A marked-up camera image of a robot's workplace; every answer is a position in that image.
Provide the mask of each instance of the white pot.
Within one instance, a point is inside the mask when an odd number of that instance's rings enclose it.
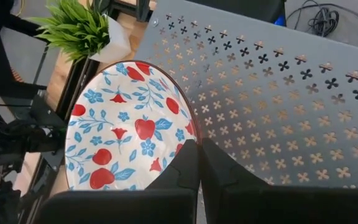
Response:
[[[114,19],[108,18],[110,43],[104,46],[100,53],[92,55],[90,59],[103,63],[121,60],[131,52],[131,44],[122,26]]]

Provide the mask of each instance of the plate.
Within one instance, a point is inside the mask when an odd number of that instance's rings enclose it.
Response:
[[[67,129],[65,164],[73,190],[140,190],[169,165],[194,115],[177,84],[141,61],[111,65],[79,96]]]

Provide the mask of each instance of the gray metal panel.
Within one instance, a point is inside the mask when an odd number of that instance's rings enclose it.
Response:
[[[261,179],[358,187],[357,47],[164,0],[135,57],[170,74],[193,103],[203,136]]]

